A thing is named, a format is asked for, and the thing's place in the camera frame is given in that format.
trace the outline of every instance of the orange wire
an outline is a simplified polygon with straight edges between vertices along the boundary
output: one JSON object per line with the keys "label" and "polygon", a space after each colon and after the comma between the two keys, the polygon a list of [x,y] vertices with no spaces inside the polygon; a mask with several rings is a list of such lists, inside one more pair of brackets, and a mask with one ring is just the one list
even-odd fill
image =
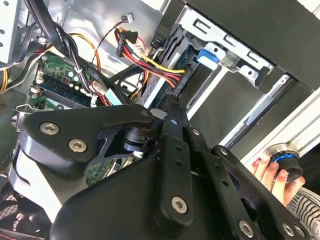
{"label": "orange wire", "polygon": [[79,38],[85,40],[85,41],[91,46],[91,48],[94,50],[94,55],[95,55],[95,57],[96,57],[96,67],[97,67],[97,70],[98,70],[99,72],[101,72],[101,61],[100,61],[100,57],[99,57],[98,51],[96,50],[96,47],[93,45],[93,43],[92,43],[88,38],[86,38],[85,36],[83,36],[82,34],[79,34],[79,33],[71,33],[71,36],[79,37]]}

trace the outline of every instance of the silver metal panel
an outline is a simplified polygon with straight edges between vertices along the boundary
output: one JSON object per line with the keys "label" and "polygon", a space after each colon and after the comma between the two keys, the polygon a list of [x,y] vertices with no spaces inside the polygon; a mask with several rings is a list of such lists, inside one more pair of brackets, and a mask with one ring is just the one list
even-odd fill
{"label": "silver metal panel", "polygon": [[273,69],[270,62],[187,5],[182,10],[176,23],[205,42],[221,44],[258,70],[263,67]]}
{"label": "silver metal panel", "polygon": [[8,63],[14,48],[21,0],[0,2],[0,62]]}
{"label": "silver metal panel", "polygon": [[[46,6],[50,0],[43,0]],[[22,39],[34,22],[23,0],[0,2],[0,63],[14,63],[21,48]],[[40,36],[39,29],[34,30],[33,39]]]}
{"label": "silver metal panel", "polygon": [[[124,23],[120,27],[137,31],[147,46],[147,52],[150,50],[148,46],[162,18],[160,11],[154,10],[140,0],[95,0],[94,3],[87,0],[74,0],[70,6],[72,1],[51,0],[48,8],[52,18],[60,21],[60,12],[66,11],[69,6],[65,20],[62,20],[63,28],[67,33],[83,34],[97,46],[105,33],[121,20],[121,16],[133,13],[134,22]],[[101,67],[106,69],[109,75],[116,74],[131,65],[124,57],[118,58],[116,45],[114,33],[111,32],[99,48]],[[80,56],[89,61],[94,56],[93,50],[87,44],[82,44],[79,52]]]}

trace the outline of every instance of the white connector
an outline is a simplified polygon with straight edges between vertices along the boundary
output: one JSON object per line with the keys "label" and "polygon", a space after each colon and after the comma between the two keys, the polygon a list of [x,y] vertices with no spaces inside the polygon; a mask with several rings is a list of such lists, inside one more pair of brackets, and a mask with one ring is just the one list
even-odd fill
{"label": "white connector", "polygon": [[45,80],[42,78],[42,77],[38,77],[36,80],[35,80],[35,83],[36,84],[43,84],[45,82]]}
{"label": "white connector", "polygon": [[98,100],[98,95],[93,95],[91,98],[91,102],[90,102],[90,106],[92,108],[96,108],[97,107],[97,100]]}
{"label": "white connector", "polygon": [[38,87],[38,86],[32,86],[32,87],[30,88],[30,92],[33,93],[33,94],[38,94],[38,93],[41,92],[41,88]]}
{"label": "white connector", "polygon": [[132,14],[132,12],[127,14],[126,17],[128,18],[128,23],[129,24],[132,24],[135,21],[135,18],[134,18],[134,15]]}
{"label": "white connector", "polygon": [[92,83],[92,88],[94,89],[95,92],[98,92],[101,95],[105,95],[108,91],[108,89],[106,87],[104,87],[103,85],[101,85],[99,82],[97,81],[93,81]]}

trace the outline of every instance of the mounting arm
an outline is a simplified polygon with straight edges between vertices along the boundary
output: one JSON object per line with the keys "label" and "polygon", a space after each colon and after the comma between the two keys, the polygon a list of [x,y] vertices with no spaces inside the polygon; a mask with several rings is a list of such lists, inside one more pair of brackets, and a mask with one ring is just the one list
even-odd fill
{"label": "mounting arm", "polygon": [[[310,239],[228,149],[208,149],[174,98],[164,111],[131,104],[24,120],[9,180],[45,209],[50,239]],[[133,151],[143,159],[86,186],[89,166]]]}

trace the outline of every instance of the aluminum frame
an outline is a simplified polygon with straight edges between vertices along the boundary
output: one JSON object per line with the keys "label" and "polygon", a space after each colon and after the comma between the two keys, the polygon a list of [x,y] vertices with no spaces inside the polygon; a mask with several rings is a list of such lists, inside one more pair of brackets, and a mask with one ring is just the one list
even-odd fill
{"label": "aluminum frame", "polygon": [[302,157],[320,143],[320,88],[310,95],[285,120],[260,141],[245,157],[243,164],[253,163],[273,145],[293,145]]}

